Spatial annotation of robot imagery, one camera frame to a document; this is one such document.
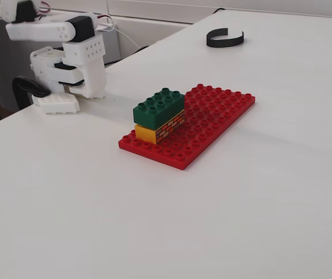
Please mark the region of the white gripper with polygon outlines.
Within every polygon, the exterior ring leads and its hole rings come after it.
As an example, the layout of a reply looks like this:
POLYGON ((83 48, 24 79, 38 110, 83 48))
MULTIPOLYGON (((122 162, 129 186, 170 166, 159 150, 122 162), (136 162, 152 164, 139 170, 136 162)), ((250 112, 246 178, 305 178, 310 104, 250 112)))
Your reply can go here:
MULTIPOLYGON (((46 46, 30 55, 31 69, 38 83, 52 92, 71 92, 85 98, 106 95, 103 36, 96 34, 83 42, 64 42, 63 50, 46 46)), ((77 113, 77 98, 68 93, 32 96, 43 113, 77 113)))

